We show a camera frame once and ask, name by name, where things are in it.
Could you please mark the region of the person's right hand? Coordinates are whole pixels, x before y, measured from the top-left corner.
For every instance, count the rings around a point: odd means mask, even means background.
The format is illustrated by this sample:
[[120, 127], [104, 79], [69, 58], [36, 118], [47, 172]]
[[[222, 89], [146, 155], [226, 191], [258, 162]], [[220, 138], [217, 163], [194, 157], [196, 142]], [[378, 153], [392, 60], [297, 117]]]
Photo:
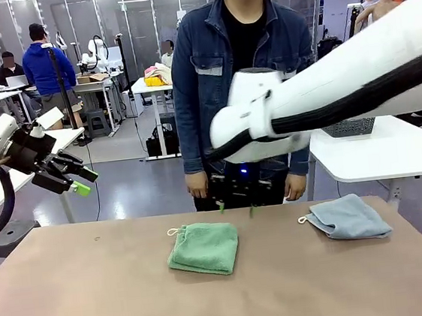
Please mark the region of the person's right hand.
[[206, 172], [185, 174], [185, 184], [187, 190], [193, 198], [206, 199], [208, 195], [208, 176]]

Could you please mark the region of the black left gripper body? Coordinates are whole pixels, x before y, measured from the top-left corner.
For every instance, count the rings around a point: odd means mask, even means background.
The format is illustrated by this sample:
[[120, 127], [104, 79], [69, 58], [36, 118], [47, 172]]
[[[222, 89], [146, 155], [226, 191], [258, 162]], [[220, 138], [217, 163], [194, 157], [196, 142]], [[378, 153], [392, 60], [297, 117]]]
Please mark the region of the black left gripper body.
[[24, 174], [35, 172], [35, 168], [52, 153], [56, 139], [47, 134], [37, 123], [23, 124], [15, 130], [8, 141], [5, 165]]

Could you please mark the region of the person's left hand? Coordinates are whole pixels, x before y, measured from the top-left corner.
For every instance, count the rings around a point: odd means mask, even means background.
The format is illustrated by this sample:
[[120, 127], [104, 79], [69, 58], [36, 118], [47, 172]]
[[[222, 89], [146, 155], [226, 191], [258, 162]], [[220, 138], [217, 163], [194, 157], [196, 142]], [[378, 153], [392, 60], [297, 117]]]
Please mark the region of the person's left hand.
[[289, 202], [299, 200], [305, 193], [306, 182], [306, 176], [288, 174], [285, 180], [285, 200]]

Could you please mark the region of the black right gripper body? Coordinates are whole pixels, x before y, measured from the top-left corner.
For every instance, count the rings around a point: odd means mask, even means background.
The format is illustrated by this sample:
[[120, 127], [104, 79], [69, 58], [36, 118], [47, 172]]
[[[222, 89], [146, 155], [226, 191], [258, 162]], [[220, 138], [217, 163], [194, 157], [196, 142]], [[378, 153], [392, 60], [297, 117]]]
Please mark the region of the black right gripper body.
[[209, 176], [210, 196], [219, 203], [228, 202], [234, 197], [243, 197], [247, 201], [261, 200], [273, 187], [271, 181], [261, 179], [260, 168], [258, 162], [226, 163], [223, 172]]

